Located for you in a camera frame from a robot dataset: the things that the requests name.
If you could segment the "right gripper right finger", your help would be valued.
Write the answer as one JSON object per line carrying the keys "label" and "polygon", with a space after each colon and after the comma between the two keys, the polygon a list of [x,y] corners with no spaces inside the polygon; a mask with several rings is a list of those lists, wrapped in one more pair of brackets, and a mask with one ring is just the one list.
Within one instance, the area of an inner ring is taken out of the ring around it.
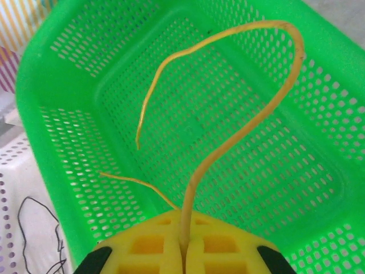
{"label": "right gripper right finger", "polygon": [[297,274],[272,242],[194,212],[185,274]]}

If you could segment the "white plastic basket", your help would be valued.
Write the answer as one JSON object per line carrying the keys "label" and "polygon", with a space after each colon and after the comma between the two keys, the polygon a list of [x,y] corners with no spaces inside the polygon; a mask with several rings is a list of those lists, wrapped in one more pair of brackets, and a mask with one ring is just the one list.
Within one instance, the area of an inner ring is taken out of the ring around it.
{"label": "white plastic basket", "polygon": [[26,135],[0,137],[0,274],[72,274],[73,270]]}

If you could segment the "green plastic basket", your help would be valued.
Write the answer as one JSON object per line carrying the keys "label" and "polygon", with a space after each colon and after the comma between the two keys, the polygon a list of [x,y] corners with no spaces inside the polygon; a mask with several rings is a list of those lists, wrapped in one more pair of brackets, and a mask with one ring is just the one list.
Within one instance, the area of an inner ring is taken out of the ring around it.
{"label": "green plastic basket", "polygon": [[302,34],[289,94],[211,166],[196,210],[274,243],[297,274],[365,274],[365,51],[301,0],[59,0],[21,59],[17,107],[79,264],[96,244],[180,206],[202,160],[276,94],[289,34],[220,31],[277,19]]}

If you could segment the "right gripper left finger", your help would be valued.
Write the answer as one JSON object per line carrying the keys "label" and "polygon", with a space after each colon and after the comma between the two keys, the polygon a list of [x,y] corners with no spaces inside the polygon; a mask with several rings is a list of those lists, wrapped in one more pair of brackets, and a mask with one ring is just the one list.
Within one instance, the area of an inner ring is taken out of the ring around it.
{"label": "right gripper left finger", "polygon": [[180,211],[170,210],[95,246],[74,274],[185,274],[179,245]]}

